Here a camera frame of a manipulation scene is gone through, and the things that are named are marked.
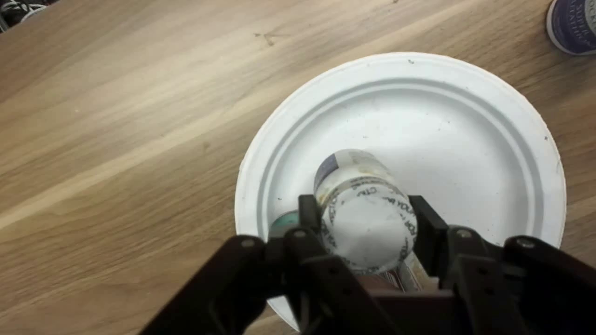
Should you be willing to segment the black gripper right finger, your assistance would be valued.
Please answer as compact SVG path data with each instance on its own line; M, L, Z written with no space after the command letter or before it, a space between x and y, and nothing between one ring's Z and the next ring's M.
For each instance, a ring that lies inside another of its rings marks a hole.
M410 197L417 217L413 253L428 273L445 271L447 223L423 195Z

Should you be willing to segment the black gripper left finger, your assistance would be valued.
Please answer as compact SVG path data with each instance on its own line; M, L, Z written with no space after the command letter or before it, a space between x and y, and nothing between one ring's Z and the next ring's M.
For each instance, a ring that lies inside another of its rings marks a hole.
M298 197L298 221L302 229L313 234L320 232L320 206L313 195Z

